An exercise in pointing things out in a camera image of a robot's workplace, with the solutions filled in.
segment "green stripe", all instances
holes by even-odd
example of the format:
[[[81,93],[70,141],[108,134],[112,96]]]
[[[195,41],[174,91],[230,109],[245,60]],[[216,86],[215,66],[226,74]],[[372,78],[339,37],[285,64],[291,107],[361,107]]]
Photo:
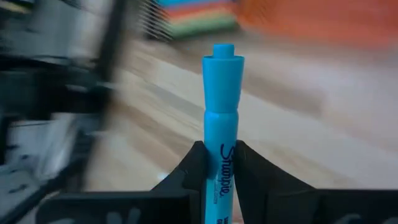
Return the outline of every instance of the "green stripe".
[[[169,31],[172,37],[181,37],[185,35],[197,34],[199,32],[208,32],[211,30],[224,29],[226,27],[235,27],[236,20],[233,15],[212,16],[202,19],[190,20],[178,24],[169,24]]]

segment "highlighter cap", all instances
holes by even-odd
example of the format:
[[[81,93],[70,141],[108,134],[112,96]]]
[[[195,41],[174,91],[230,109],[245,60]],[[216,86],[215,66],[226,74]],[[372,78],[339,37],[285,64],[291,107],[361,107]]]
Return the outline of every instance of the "highlighter cap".
[[[207,111],[235,113],[241,96],[244,57],[234,55],[233,44],[215,44],[203,58],[203,86]]]

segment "sharpie highlighter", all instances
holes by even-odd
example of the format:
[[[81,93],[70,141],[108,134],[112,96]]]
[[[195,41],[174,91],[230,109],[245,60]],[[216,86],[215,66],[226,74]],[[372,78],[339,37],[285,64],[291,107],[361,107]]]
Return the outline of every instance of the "sharpie highlighter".
[[[203,58],[205,146],[208,150],[205,224],[231,224],[233,209],[232,156],[238,133],[244,57],[234,45],[215,44]]]

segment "blurred background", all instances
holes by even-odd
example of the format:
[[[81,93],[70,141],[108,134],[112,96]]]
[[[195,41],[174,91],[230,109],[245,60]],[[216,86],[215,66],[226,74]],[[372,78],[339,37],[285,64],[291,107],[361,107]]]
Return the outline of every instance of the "blurred background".
[[[201,58],[220,42],[245,56],[239,139],[314,187],[398,187],[397,1],[131,0],[112,53],[103,37],[114,2],[0,0],[3,55],[72,58],[85,68],[115,55],[110,68],[94,66],[109,69],[91,82],[111,93],[95,110],[103,127],[90,129],[96,138],[82,189],[149,190],[203,139]],[[31,177],[21,178],[33,182],[54,176],[82,114],[13,120],[7,145],[17,149],[0,171],[27,169]],[[233,221],[242,223],[238,200]]]

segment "sharpie logo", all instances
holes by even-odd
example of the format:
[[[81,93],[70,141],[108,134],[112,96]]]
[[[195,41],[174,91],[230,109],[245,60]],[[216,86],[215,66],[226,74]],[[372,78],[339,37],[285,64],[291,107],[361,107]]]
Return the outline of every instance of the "sharpie logo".
[[[217,224],[228,224],[228,217],[217,219]]]
[[[220,155],[223,158],[221,162],[221,174],[220,178],[218,179],[221,182],[220,188],[220,197],[228,194],[231,190],[232,184],[232,153],[234,151],[234,147],[229,150],[224,148],[224,144],[220,147]]]

